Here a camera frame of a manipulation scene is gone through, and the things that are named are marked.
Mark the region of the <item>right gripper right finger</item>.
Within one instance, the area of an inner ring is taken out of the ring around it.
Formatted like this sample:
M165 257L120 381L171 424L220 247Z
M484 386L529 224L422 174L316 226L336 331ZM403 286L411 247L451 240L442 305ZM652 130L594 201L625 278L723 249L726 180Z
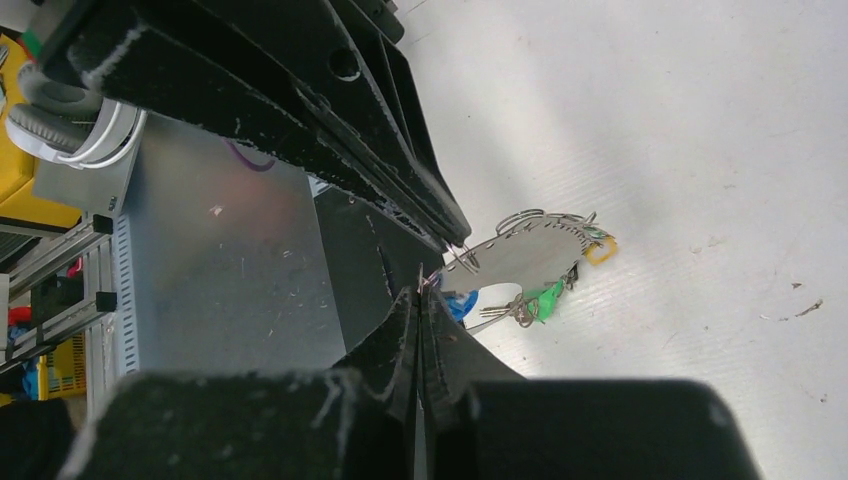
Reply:
M755 479L735 418L680 379L529 379L421 294L432 479Z

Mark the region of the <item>yellow tag key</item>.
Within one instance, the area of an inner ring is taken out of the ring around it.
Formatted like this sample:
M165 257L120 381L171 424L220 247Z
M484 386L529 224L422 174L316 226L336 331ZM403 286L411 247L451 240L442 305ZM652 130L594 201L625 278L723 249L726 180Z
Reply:
M607 237L599 243L593 243L584 253L584 257L592 266L598 266L614 257L619 251L614 237Z

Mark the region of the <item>blue tag key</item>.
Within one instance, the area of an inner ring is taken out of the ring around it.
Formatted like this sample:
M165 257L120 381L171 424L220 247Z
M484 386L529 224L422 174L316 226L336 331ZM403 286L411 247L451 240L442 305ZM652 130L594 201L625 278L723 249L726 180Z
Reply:
M472 290L466 294L454 294L445 297L448 309L457 323L462 323L464 321L464 318L474 309L478 299L478 290Z

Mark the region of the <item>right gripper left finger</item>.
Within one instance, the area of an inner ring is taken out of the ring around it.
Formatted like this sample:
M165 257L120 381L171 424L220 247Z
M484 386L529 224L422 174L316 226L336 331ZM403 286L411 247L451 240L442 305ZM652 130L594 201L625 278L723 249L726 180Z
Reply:
M138 372L86 424L63 479L409 479L419 295L327 369Z

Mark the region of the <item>green tag key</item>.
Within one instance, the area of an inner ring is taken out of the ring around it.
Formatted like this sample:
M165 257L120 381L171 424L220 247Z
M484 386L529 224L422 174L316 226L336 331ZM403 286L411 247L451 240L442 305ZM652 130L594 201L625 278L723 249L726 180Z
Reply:
M544 289L528 293L527 310L535 321L544 323L554 312L566 287L566 280L560 278Z

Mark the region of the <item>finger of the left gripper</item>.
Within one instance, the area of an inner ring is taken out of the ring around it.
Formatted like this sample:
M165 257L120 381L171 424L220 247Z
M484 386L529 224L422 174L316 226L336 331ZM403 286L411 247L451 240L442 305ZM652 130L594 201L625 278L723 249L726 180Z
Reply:
M470 225L438 172L405 60L353 1L204 1L202 7L291 79L373 203L433 247Z
M202 2L43 1L39 64L52 79L200 127L300 168L396 222L374 205L376 194L356 170L322 141L288 75ZM353 2L399 52L404 29L391 4ZM446 248L421 240L436 251Z

